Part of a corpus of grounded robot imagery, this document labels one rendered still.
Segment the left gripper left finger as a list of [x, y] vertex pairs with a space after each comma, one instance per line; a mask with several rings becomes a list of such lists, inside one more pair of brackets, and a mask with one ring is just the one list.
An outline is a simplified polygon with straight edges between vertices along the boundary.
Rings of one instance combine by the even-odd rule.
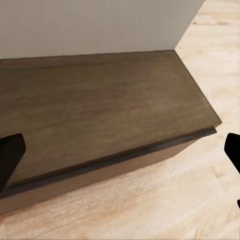
[[0, 192], [6, 186], [25, 153], [26, 144], [22, 133], [0, 138]]

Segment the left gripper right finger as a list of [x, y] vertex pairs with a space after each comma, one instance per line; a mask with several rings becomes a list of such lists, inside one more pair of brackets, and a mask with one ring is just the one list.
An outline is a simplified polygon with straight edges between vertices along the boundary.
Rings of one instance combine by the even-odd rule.
[[224, 151], [240, 173], [240, 135], [235, 133], [228, 133]]

